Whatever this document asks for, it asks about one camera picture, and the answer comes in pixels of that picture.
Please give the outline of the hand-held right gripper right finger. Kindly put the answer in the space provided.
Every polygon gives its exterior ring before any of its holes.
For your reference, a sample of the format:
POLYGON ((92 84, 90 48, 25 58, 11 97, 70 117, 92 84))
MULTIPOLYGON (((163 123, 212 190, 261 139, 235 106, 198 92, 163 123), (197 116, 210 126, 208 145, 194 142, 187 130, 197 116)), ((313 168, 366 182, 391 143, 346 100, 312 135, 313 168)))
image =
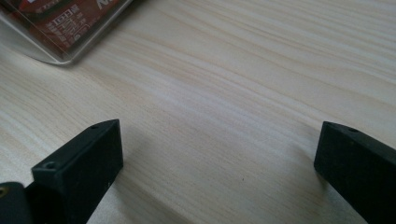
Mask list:
POLYGON ((369 224, 396 224, 396 149, 325 121, 314 167, 369 224))

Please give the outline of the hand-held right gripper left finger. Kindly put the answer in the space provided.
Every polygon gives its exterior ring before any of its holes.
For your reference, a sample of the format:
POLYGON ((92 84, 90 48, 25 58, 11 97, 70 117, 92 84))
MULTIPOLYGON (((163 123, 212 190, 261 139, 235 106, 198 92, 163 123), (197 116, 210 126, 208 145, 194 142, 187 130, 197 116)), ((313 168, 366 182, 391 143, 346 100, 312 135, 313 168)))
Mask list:
POLYGON ((120 122, 92 125, 32 168, 35 224, 86 224, 123 167, 120 122))

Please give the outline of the clear plastic box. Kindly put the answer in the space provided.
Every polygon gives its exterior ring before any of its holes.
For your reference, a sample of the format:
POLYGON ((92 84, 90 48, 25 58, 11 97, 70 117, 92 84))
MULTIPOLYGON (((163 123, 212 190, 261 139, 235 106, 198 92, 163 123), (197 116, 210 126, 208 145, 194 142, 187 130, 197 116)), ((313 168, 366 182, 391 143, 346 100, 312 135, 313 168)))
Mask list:
POLYGON ((0 44, 44 63, 81 57, 134 0, 0 0, 0 44))

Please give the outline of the red printed packet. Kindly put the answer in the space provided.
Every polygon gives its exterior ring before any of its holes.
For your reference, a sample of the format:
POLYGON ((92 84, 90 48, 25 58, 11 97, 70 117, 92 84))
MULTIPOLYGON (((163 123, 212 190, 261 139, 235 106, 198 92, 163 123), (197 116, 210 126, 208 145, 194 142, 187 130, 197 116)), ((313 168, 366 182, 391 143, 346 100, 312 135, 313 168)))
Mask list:
POLYGON ((56 53, 69 51, 121 0, 0 0, 0 10, 56 53))

